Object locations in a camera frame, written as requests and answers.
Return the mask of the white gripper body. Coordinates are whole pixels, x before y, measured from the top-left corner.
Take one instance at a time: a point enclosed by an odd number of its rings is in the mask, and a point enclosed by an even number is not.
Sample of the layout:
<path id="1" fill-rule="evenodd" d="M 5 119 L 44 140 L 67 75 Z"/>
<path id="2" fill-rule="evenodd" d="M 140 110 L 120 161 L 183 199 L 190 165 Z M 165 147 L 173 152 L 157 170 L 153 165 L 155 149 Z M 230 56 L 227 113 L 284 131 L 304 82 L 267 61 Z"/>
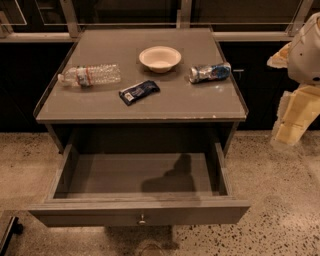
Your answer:
<path id="1" fill-rule="evenodd" d="M 294 36 L 288 51 L 288 76 L 301 84 L 320 84 L 320 12 Z"/>

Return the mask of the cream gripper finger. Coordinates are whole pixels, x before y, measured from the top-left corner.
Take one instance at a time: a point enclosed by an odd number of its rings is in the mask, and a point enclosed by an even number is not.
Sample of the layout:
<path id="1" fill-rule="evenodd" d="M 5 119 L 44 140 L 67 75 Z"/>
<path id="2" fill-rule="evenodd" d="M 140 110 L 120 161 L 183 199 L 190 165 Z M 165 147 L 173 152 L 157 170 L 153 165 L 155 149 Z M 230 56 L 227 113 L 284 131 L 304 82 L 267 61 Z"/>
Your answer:
<path id="1" fill-rule="evenodd" d="M 271 144 L 280 149 L 296 145 L 319 115 L 319 85 L 302 84 L 293 92 L 285 91 L 279 102 Z"/>
<path id="2" fill-rule="evenodd" d="M 287 67 L 287 59 L 288 59 L 288 52 L 291 43 L 287 43 L 284 45 L 279 51 L 277 51 L 274 55 L 272 55 L 268 61 L 267 65 L 272 68 L 286 68 Z"/>

